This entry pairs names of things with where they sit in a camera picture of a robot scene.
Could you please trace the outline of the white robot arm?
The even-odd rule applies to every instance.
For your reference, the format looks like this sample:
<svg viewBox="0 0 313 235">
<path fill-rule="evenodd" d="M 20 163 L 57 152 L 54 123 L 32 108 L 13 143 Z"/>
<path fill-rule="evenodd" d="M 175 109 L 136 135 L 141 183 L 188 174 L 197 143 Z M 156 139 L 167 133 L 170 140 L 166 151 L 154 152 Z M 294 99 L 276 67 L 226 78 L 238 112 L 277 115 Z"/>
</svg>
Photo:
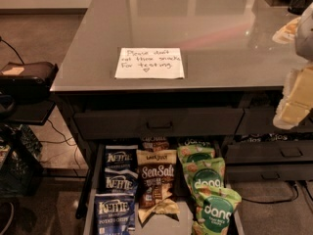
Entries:
<svg viewBox="0 0 313 235">
<path fill-rule="evenodd" d="M 295 53 L 308 61 L 301 70 L 287 75 L 273 124 L 281 129 L 298 126 L 313 109 L 313 4 L 302 15 L 283 27 L 272 37 L 281 44 L 294 43 Z"/>
</svg>

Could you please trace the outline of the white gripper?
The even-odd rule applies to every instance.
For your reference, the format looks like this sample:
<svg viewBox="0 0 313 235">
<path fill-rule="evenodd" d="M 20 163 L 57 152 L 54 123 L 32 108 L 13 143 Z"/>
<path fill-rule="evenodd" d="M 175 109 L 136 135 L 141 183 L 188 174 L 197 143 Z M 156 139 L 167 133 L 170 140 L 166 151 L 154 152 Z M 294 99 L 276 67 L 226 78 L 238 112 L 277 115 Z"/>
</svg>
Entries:
<svg viewBox="0 0 313 235">
<path fill-rule="evenodd" d="M 273 124 L 280 129 L 298 126 L 313 109 L 313 67 L 291 70 L 287 75 Z"/>
</svg>

